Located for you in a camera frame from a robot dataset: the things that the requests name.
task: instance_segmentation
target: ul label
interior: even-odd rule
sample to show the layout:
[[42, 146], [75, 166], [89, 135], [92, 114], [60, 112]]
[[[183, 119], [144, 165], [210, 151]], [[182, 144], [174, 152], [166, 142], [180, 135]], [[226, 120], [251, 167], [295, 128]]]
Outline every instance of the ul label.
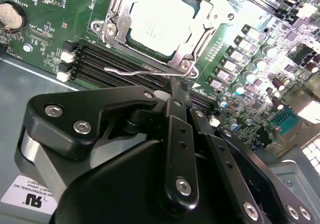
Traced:
[[1, 202], [47, 214], [53, 214], [57, 207], [48, 188], [22, 175], [14, 180]]

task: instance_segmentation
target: electrolytic capacitor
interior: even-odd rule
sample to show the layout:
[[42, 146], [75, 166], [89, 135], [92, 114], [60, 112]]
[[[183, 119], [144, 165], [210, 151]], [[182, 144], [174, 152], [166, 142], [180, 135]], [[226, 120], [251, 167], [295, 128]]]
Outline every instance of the electrolytic capacitor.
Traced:
[[228, 106], [227, 100], [225, 99], [225, 97], [221, 97], [219, 99], [219, 104], [222, 108], [226, 108]]
[[236, 121], [236, 119], [231, 119], [229, 121], [229, 125], [230, 125], [230, 130], [237, 130], [238, 128], [238, 122]]
[[245, 89], [243, 88], [242, 84], [236, 83], [233, 86], [233, 90], [237, 95], [242, 95], [245, 92]]
[[267, 67], [267, 63], [260, 57], [253, 61], [253, 65], [260, 71], [265, 70]]
[[245, 71], [243, 77], [249, 83], [253, 83], [256, 80], [256, 76], [250, 70]]
[[271, 45], [267, 45], [262, 49], [262, 52], [268, 57], [268, 58], [274, 58], [277, 56], [277, 50], [272, 47]]
[[283, 103], [277, 97], [273, 97], [271, 99], [271, 102], [273, 103], [274, 107], [276, 107], [277, 110], [282, 110], [284, 108]]
[[246, 124], [247, 126], [251, 126], [251, 125], [254, 124], [253, 121], [250, 120], [250, 119], [247, 119], [245, 122], [246, 122], [245, 124]]
[[309, 70], [311, 73], [315, 73], [319, 70], [319, 67], [317, 67], [314, 63], [307, 64], [305, 68]]
[[279, 91], [285, 89], [284, 84], [283, 84], [278, 78], [274, 78], [274, 79], [272, 80], [272, 84], [273, 84]]

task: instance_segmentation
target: bolt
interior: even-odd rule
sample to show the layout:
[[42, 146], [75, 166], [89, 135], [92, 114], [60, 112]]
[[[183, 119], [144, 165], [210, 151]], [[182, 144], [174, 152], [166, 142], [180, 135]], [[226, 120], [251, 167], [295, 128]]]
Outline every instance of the bolt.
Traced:
[[292, 206], [287, 205], [286, 209], [288, 210], [289, 214], [296, 220], [299, 220], [299, 215], [296, 212], [295, 209], [292, 208]]
[[106, 25], [106, 32], [108, 35], [114, 35], [116, 33], [116, 26], [114, 24]]
[[185, 195], [185, 196], [188, 196], [188, 195], [191, 195], [191, 186], [189, 184], [189, 182], [187, 182], [185, 179], [183, 178], [178, 178], [176, 181], [175, 181], [175, 185], [177, 187], [177, 190], [180, 192], [181, 195]]
[[231, 133], [229, 131], [224, 130], [224, 133], [225, 133], [226, 136], [231, 137]]
[[100, 25], [98, 25], [98, 24], [93, 24], [93, 30], [94, 31], [99, 31], [101, 28], [100, 28]]
[[144, 95], [149, 99], [152, 99], [152, 97], [153, 97], [152, 94], [150, 94], [148, 92], [145, 92]]
[[251, 205], [249, 202], [245, 201], [243, 203], [243, 208], [246, 214], [254, 221], [257, 221], [259, 218], [257, 210], [254, 208], [253, 205]]
[[290, 181], [290, 180], [288, 180], [286, 183], [287, 183], [286, 185], [288, 187], [293, 187], [294, 186], [294, 183], [292, 181]]
[[91, 126], [88, 122], [79, 120], [76, 123], [74, 123], [73, 129], [76, 133], [87, 135], [91, 132]]
[[181, 69], [187, 70], [187, 69], [188, 69], [188, 65], [186, 65], [186, 64], [182, 65], [182, 66], [181, 66]]
[[34, 48], [30, 44], [24, 44], [23, 45], [23, 50], [26, 52], [32, 52]]
[[301, 206], [299, 206], [299, 209], [302, 213], [302, 215], [307, 219], [307, 220], [311, 220], [311, 216], [310, 214]]
[[203, 116], [204, 116], [204, 115], [202, 114], [202, 112], [199, 111], [199, 110], [196, 111], [196, 114], [197, 114], [199, 117], [203, 117]]
[[51, 117], [59, 117], [62, 116], [63, 110], [57, 105], [48, 105], [45, 107], [45, 113]]

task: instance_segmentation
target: cpu socket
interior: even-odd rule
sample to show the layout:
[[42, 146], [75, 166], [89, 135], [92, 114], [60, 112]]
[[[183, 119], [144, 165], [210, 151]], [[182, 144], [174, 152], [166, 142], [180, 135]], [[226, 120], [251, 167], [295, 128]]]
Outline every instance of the cpu socket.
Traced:
[[111, 0], [91, 29], [108, 48], [144, 61], [164, 75], [196, 78], [196, 62], [222, 23], [236, 12], [227, 0]]

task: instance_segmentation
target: motherboard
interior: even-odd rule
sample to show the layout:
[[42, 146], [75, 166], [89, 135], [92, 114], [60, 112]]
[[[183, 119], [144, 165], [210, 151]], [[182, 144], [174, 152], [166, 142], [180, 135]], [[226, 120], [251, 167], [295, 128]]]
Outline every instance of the motherboard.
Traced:
[[1, 0], [0, 43], [89, 89], [178, 78], [213, 127], [276, 156], [320, 133], [320, 0]]

